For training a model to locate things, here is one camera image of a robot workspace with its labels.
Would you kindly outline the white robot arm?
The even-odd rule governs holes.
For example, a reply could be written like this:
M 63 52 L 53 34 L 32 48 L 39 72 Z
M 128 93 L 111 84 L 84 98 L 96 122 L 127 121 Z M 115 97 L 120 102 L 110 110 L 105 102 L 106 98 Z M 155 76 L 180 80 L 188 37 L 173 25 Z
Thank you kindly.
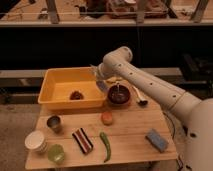
M 107 53 L 95 67 L 98 80 L 119 76 L 143 91 L 188 128 L 183 171 L 213 171 L 213 98 L 201 100 L 137 67 L 130 48 Z

